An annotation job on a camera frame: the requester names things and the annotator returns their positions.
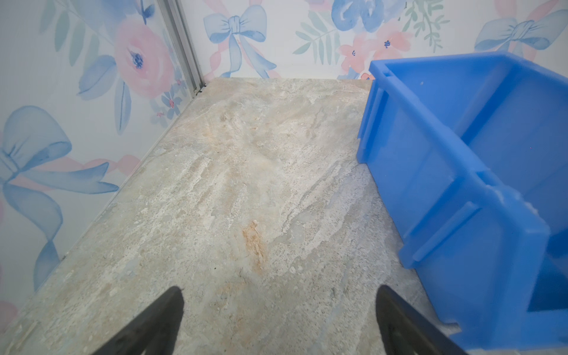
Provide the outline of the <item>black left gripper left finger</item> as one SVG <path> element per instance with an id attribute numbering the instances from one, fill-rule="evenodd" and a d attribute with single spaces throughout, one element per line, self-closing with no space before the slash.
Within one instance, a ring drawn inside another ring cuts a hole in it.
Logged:
<path id="1" fill-rule="evenodd" d="M 181 288 L 168 288 L 94 354 L 172 354 L 183 307 Z"/>

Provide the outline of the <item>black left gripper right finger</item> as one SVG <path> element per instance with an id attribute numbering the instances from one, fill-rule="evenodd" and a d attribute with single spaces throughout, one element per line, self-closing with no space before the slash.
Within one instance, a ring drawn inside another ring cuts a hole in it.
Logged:
<path id="1" fill-rule="evenodd" d="M 387 354 L 465 353 L 388 285 L 377 290 L 376 317 Z"/>

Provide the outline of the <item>blue plastic bin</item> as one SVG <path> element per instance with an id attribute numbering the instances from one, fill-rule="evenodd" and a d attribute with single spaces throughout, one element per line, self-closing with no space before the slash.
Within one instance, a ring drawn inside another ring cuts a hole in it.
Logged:
<path id="1" fill-rule="evenodd" d="M 367 165 L 466 350 L 567 345 L 567 79 L 507 52 L 371 62 Z"/>

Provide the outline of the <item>left corner aluminium post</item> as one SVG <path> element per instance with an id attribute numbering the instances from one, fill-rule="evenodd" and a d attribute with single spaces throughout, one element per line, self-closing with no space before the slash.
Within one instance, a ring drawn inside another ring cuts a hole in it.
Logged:
<path id="1" fill-rule="evenodd" d="M 182 1 L 158 0 L 157 3 L 164 17 L 189 92 L 194 99 L 205 87 L 205 83 L 195 55 Z"/>

